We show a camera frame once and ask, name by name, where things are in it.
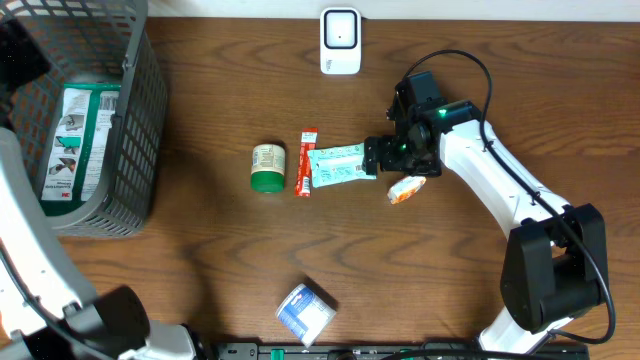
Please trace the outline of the mint green snack pack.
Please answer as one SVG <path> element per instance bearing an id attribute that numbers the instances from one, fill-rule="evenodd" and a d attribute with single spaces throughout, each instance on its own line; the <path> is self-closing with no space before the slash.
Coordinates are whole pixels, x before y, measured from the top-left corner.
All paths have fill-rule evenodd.
<path id="1" fill-rule="evenodd" d="M 315 149 L 308 152 L 314 188 L 355 180 L 375 180 L 364 169 L 364 144 Z"/>

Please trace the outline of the orange small packet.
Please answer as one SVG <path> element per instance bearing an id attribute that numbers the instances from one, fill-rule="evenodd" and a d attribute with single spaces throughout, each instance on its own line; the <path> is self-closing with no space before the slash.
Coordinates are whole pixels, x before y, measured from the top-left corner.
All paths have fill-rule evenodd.
<path id="1" fill-rule="evenodd" d="M 426 183 L 424 176 L 406 176 L 390 187 L 387 197 L 391 204 L 401 203 L 412 197 Z"/>

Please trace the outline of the red stick packet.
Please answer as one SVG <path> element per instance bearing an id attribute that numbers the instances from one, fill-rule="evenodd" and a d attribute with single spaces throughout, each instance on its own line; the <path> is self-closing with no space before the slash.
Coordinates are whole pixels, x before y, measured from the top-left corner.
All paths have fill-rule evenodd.
<path id="1" fill-rule="evenodd" d="M 311 165 L 308 153 L 316 148 L 318 137 L 317 128 L 306 128 L 302 131 L 299 150 L 299 166 L 296 176 L 295 195 L 309 197 L 311 193 Z"/>

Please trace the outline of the green lid beige jar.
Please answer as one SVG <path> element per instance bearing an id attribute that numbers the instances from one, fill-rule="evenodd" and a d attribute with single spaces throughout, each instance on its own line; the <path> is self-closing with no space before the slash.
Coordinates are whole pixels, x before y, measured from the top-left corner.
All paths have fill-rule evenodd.
<path id="1" fill-rule="evenodd" d="M 286 153 L 275 144 L 261 144 L 252 152 L 250 185 L 260 193 L 277 193 L 284 190 Z"/>

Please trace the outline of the blue white round tub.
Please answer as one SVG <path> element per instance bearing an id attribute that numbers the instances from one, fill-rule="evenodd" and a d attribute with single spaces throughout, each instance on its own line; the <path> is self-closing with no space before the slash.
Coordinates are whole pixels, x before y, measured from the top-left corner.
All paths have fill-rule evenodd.
<path id="1" fill-rule="evenodd" d="M 314 344 L 336 310 L 305 284 L 294 288 L 276 310 L 276 318 L 305 346 Z"/>

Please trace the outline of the green 3M wipes pack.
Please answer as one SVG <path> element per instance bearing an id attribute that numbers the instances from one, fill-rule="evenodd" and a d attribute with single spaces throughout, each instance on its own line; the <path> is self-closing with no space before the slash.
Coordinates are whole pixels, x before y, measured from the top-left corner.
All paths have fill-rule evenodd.
<path id="1" fill-rule="evenodd" d="M 40 192 L 46 215 L 68 214 L 96 192 L 120 89 L 117 84 L 64 86 Z"/>

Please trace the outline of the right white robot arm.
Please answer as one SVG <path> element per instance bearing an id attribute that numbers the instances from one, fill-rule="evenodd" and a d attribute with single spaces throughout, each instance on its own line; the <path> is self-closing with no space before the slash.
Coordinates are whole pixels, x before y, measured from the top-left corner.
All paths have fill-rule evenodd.
<path id="1" fill-rule="evenodd" d="M 545 187 L 501 144 L 470 101 L 438 99 L 407 109 L 394 104 L 389 116 L 394 134 L 365 141 L 366 173 L 437 177 L 449 169 L 507 238 L 500 280 L 504 307 L 479 335 L 480 348 L 532 354 L 601 304 L 607 307 L 608 328 L 599 340 L 608 341 L 616 313 L 600 212 L 591 204 L 574 207 Z"/>

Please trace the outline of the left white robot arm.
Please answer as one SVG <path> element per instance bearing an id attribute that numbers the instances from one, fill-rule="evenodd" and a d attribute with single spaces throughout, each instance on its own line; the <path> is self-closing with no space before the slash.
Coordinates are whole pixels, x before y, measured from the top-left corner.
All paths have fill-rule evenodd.
<path id="1" fill-rule="evenodd" d="M 147 215 L 167 89 L 152 86 L 144 100 L 137 82 L 156 73 L 143 23 L 130 36 L 123 80 L 98 188 L 90 212 L 73 219 L 79 230 L 125 236 Z M 1 24 L 1 315 L 11 344 L 5 359 L 264 359 L 256 343 L 203 342 L 185 325 L 151 321 L 127 287 L 98 294 L 57 237 L 25 167 L 19 132 L 11 120 L 19 89 L 51 70 L 49 56 L 15 18 Z"/>

